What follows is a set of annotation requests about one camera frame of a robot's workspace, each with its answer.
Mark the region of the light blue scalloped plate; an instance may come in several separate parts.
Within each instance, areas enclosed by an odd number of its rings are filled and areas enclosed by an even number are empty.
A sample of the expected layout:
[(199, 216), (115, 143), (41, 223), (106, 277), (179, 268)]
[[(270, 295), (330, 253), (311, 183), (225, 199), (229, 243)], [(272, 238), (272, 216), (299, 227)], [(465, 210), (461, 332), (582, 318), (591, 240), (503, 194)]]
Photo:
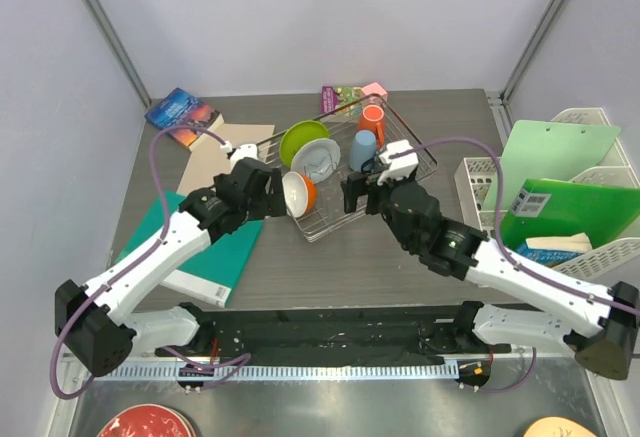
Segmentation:
[(291, 170), (307, 176), (313, 184), (327, 180), (339, 167), (341, 150), (336, 141), (319, 138), (306, 143), (291, 163)]

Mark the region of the orange white bowl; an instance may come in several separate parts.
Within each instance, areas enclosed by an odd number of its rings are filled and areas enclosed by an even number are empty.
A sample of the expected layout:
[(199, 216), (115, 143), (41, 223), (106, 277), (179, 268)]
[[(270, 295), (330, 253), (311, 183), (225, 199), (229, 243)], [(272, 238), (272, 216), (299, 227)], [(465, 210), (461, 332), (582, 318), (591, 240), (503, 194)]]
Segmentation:
[(282, 184), (287, 212), (293, 218), (304, 216), (315, 205), (317, 189), (306, 175), (287, 172), (282, 177)]

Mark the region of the lime green plate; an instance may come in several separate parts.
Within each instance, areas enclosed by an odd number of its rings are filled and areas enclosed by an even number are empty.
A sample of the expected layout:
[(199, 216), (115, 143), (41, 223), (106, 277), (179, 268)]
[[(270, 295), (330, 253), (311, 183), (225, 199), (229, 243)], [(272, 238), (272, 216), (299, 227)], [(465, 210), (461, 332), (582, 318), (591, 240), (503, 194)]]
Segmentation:
[(308, 142), (320, 138), (328, 138), (328, 128), (319, 121), (305, 120), (290, 127), (282, 137), (279, 146), (281, 162), (290, 167), (295, 154)]

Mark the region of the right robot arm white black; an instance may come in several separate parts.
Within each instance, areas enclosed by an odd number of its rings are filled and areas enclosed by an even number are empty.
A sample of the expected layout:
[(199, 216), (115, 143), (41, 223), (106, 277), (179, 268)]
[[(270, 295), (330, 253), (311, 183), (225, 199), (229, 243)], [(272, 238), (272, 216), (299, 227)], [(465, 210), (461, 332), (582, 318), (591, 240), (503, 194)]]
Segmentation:
[(547, 346), (573, 355), (590, 372), (628, 378), (639, 332), (639, 290), (620, 281), (585, 282), (509, 252), (496, 238), (446, 218), (439, 201), (409, 176), (378, 183), (353, 172), (340, 184), (344, 210), (360, 197), (365, 212), (385, 222), (399, 246), (430, 271), (488, 286), (531, 305), (499, 319), (488, 304), (466, 304), (451, 328), (457, 348), (481, 345)]

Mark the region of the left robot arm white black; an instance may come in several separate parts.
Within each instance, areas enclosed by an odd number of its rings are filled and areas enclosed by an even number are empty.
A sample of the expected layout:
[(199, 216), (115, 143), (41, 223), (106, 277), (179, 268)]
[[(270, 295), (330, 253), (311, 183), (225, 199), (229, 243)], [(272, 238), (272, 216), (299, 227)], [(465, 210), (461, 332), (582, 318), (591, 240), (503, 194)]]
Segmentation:
[(242, 225), (285, 215), (282, 173), (245, 157), (211, 187), (191, 192), (168, 221), (119, 263), (78, 285), (61, 284), (54, 296), (54, 330), (61, 344), (95, 377), (119, 367), (134, 352), (182, 347), (193, 356), (213, 342), (204, 314), (192, 304), (138, 313), (137, 305), (167, 276)]

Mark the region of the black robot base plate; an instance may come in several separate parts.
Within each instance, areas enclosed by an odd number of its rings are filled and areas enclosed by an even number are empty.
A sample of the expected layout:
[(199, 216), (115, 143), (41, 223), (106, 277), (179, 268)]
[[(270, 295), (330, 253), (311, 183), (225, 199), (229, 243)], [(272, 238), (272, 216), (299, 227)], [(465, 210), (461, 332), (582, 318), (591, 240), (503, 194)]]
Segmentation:
[(458, 306), (202, 311), (187, 357), (226, 362), (245, 353), (255, 366), (373, 367), (439, 364), (446, 355), (507, 354), (456, 321)]

